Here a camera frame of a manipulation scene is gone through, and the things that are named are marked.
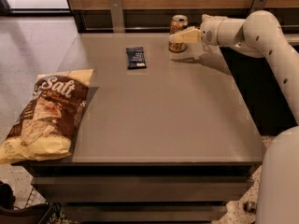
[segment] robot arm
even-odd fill
[[[245,20],[203,15],[200,29],[189,27],[170,35],[169,40],[174,43],[202,40],[208,45],[230,47],[250,57],[265,57],[299,123],[299,55],[270,12],[256,11]]]
[[[171,42],[228,46],[251,57],[265,57],[299,124],[299,54],[271,13],[256,11],[245,20],[205,15],[195,27],[170,35]],[[296,223],[299,219],[299,126],[276,137],[263,159],[257,224]]]

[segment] potato chip bag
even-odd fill
[[[0,146],[0,164],[70,155],[92,74],[78,70],[37,76],[32,100]]]

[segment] table surface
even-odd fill
[[[167,38],[74,40],[59,70],[95,72],[73,162],[262,161],[262,138],[219,48],[198,43],[177,54]],[[127,69],[131,47],[144,48],[147,69]]]

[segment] floor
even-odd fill
[[[71,17],[0,17],[0,143],[30,100],[36,76],[57,71],[77,35]],[[13,114],[6,112],[9,106],[13,107]],[[271,139],[264,137],[264,144],[268,146]],[[228,203],[228,213],[214,224],[250,224],[254,221],[255,215],[245,212],[243,204],[256,202],[261,171],[260,168],[252,177],[253,187],[239,201]],[[18,208],[45,202],[39,193],[32,192],[31,179],[22,167],[0,166],[0,180],[13,188]]]

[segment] gray table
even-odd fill
[[[59,70],[95,69],[74,154],[27,168],[74,220],[211,221],[251,186],[262,139],[219,48],[167,37],[81,35],[65,55]],[[138,46],[148,68],[128,70]]]

